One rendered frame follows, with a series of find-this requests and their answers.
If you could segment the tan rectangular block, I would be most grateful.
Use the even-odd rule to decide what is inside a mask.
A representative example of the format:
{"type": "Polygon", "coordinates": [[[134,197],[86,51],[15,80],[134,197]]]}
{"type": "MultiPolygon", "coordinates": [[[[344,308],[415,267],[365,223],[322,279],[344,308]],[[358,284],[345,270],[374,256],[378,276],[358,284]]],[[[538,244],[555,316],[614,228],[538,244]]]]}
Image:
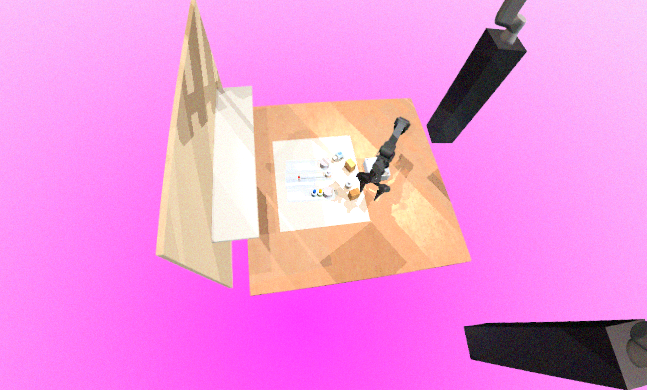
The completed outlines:
{"type": "Polygon", "coordinates": [[[349,173],[351,173],[353,170],[355,170],[356,163],[351,158],[349,158],[345,161],[344,167],[349,171],[349,173]]]}

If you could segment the brown cardboard box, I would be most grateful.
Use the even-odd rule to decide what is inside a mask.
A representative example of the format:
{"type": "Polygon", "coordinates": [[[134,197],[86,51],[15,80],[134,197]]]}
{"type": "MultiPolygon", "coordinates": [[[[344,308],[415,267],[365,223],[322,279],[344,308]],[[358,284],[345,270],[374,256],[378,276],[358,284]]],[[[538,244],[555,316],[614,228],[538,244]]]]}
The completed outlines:
{"type": "Polygon", "coordinates": [[[348,196],[349,200],[352,201],[354,199],[359,198],[360,194],[361,193],[360,193],[359,188],[355,188],[355,189],[350,190],[347,196],[348,196]]]}

